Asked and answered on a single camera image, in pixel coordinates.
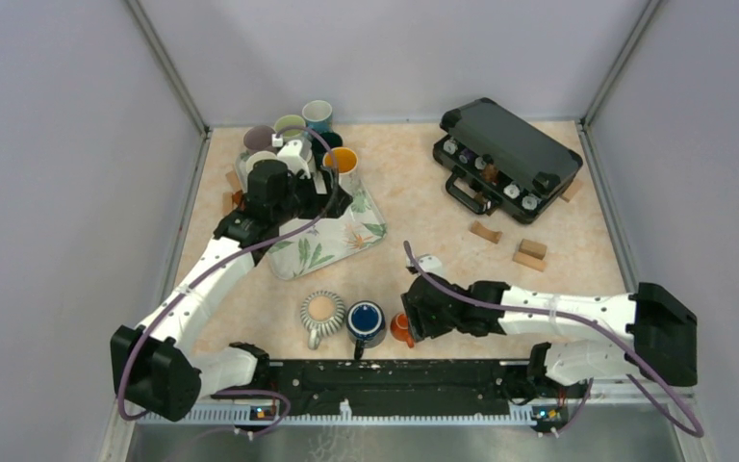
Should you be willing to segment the light green mug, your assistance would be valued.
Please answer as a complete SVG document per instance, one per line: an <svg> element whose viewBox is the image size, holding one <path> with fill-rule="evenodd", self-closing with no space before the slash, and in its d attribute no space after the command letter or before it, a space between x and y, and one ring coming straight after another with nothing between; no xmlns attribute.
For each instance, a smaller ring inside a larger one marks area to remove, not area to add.
<svg viewBox="0 0 739 462"><path fill-rule="evenodd" d="M306 126L306 120L301 115L283 115L275 121L273 130L284 143L287 143L293 140L305 140L307 138Z"/></svg>

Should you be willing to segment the light blue mug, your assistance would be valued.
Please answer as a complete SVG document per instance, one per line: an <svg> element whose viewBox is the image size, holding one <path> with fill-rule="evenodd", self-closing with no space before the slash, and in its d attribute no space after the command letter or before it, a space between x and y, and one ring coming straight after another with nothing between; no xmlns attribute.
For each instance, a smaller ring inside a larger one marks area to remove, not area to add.
<svg viewBox="0 0 739 462"><path fill-rule="evenodd" d="M306 125L322 134L332 132L333 107L325 100L314 100L306 103L302 108L302 117Z"/></svg>

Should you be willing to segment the small orange mug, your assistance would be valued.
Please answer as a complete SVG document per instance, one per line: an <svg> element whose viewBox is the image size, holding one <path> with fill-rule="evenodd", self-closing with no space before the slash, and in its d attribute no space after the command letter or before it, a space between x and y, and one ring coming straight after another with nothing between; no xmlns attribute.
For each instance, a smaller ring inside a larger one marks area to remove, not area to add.
<svg viewBox="0 0 739 462"><path fill-rule="evenodd" d="M415 347L415 340L409 330L409 322L405 313L397 313L390 322L390 331L393 337L409 348Z"/></svg>

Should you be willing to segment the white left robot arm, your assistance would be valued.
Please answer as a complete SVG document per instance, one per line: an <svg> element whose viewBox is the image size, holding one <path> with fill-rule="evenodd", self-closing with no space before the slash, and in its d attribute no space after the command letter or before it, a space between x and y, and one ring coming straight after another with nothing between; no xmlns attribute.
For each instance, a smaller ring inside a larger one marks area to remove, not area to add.
<svg viewBox="0 0 739 462"><path fill-rule="evenodd" d="M136 326L121 325L110 340L113 381L120 416L135 417L126 403L172 422L194 404L229 388L248 398L268 389L268 355L244 343L196 355L206 323L237 283L268 251L323 218L349 209L351 195L334 167L316 173L271 159L256 163L242 201L217 224L189 274Z"/></svg>

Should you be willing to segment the clear floral glass jar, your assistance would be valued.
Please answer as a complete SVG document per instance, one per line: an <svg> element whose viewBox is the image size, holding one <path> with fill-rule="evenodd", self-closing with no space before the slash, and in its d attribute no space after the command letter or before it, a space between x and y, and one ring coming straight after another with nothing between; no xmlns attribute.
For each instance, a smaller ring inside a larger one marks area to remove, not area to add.
<svg viewBox="0 0 739 462"><path fill-rule="evenodd" d="M355 151L347 147L333 148L324 155L322 164L338 171L339 184L346 193L355 195L359 191L361 180Z"/></svg>

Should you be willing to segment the black mug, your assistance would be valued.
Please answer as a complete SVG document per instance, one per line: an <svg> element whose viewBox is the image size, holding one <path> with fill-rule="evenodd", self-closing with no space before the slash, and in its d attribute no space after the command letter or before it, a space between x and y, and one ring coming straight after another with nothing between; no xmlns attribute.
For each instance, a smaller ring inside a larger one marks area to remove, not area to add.
<svg viewBox="0 0 739 462"><path fill-rule="evenodd" d="M249 174L255 166L262 161L276 160L277 156L274 152L262 150L250 155L244 164L245 174Z"/></svg>

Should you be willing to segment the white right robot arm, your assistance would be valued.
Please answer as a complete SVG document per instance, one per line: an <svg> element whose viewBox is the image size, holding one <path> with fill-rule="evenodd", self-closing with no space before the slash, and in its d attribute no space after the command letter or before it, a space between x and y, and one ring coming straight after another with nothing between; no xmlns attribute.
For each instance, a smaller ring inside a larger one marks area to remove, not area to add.
<svg viewBox="0 0 739 462"><path fill-rule="evenodd" d="M642 282L621 295L555 295L496 281L463 288L429 274L401 299L418 342L452 330L563 338L532 349L525 382L539 397L585 379L635 372L675 387L698 382L697 317L658 284Z"/></svg>

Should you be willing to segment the lilac purple mug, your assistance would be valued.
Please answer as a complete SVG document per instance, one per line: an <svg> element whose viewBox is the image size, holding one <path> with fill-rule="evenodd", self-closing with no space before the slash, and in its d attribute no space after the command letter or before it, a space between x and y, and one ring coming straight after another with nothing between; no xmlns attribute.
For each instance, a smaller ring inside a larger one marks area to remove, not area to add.
<svg viewBox="0 0 739 462"><path fill-rule="evenodd" d="M248 154L254 154L260 151L276 152L273 146L273 136L275 131L267 125L258 125L249 129L242 138L243 146Z"/></svg>

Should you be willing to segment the dark green mug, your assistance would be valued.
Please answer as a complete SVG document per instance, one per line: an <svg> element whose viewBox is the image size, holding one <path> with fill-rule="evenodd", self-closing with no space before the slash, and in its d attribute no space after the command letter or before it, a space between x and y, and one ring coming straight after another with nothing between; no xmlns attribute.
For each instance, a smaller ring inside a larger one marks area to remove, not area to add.
<svg viewBox="0 0 739 462"><path fill-rule="evenodd" d="M311 148L312 151L315 154L323 154L327 151L326 147L322 142L325 142L331 149L335 149L337 147L342 147L344 145L344 140L341 135L335 132L328 132L328 133L321 133L316 138L315 136L312 136L311 139Z"/></svg>

